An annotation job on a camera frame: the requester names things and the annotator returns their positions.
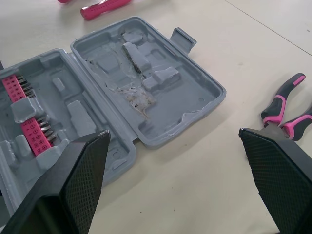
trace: gray plastic tool case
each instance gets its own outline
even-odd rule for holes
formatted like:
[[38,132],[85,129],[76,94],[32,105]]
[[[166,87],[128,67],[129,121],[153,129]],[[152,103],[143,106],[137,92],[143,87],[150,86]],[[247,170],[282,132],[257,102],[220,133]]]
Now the gray plastic tool case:
[[[179,28],[168,40],[132,17],[74,41],[71,54],[54,49],[0,71],[0,79],[23,75],[36,94],[12,106],[0,84],[0,188],[9,213],[68,142],[110,130],[105,186],[133,165],[135,139],[159,147],[219,105],[226,91],[188,57],[195,44]],[[33,116],[47,116],[58,136],[38,157],[18,123]]]

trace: black and pink grip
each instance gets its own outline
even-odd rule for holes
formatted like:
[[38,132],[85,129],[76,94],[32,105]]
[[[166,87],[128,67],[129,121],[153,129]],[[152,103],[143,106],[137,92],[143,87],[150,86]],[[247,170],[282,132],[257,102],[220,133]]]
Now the black and pink grip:
[[306,76],[302,73],[298,73],[286,81],[277,91],[272,103],[261,113],[261,118],[264,125],[268,121],[280,124],[285,112],[286,100],[289,93],[297,87]]
[[306,128],[312,123],[312,107],[304,114],[282,125],[282,129],[289,135],[290,140],[298,141],[302,138]]

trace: pink tool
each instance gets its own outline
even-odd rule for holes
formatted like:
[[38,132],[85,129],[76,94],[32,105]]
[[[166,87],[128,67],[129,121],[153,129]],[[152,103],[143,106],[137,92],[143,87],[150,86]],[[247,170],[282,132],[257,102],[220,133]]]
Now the pink tool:
[[71,0],[58,0],[60,3],[68,3],[70,2]]
[[92,20],[106,11],[114,10],[129,2],[131,2],[131,0],[104,0],[95,5],[83,7],[80,13],[86,20]]

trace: white table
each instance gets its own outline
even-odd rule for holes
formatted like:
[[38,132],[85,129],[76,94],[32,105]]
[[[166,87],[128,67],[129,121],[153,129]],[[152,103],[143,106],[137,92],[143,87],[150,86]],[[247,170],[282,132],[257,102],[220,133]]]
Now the white table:
[[[103,189],[90,233],[277,232],[254,185],[238,130],[261,129],[259,113],[278,87],[298,72],[307,79],[291,93],[284,119],[305,111],[312,101],[312,57],[224,0],[136,0],[84,21],[79,9],[95,2],[1,0],[4,66],[53,48],[69,52],[75,38],[137,15],[168,38],[175,27],[194,37],[198,43],[190,57],[227,89],[227,97],[162,148],[148,150],[137,143],[133,168]],[[244,6],[243,0],[232,2]],[[312,155],[310,130],[298,144]]]

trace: tool case latch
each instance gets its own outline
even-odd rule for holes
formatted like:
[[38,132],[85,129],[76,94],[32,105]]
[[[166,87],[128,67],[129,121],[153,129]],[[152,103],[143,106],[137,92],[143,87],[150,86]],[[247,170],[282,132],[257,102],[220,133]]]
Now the tool case latch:
[[196,45],[197,41],[184,32],[181,28],[175,28],[170,38],[180,49],[188,54],[191,49]]

